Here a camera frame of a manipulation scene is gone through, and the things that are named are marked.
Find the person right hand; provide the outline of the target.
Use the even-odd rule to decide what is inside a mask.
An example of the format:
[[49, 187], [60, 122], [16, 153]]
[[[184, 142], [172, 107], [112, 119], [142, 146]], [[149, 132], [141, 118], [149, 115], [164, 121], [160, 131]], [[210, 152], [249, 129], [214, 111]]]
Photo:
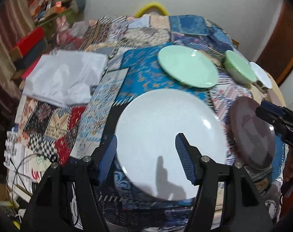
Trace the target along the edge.
[[293, 149], [290, 148], [287, 154], [285, 167], [283, 170], [283, 185], [293, 177]]

